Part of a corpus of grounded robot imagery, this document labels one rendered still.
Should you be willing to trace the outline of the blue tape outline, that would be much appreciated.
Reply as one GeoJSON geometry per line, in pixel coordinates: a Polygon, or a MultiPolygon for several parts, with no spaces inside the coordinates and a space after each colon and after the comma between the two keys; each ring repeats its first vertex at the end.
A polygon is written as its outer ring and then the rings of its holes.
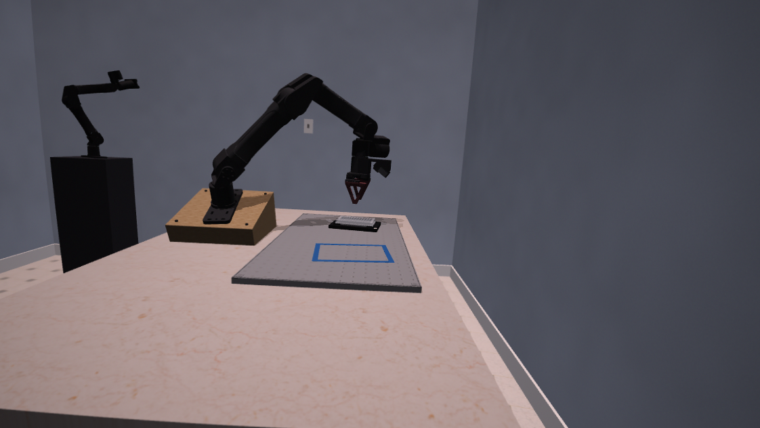
{"type": "Polygon", "coordinates": [[[386,254],[386,257],[388,261],[358,261],[358,260],[322,260],[318,259],[318,254],[320,250],[320,245],[322,243],[316,243],[315,246],[315,252],[313,254],[312,261],[334,261],[334,262],[373,262],[373,263],[394,263],[394,260],[392,259],[392,256],[390,255],[387,247],[385,244],[351,244],[350,246],[379,246],[383,248],[383,251],[386,254]]]}

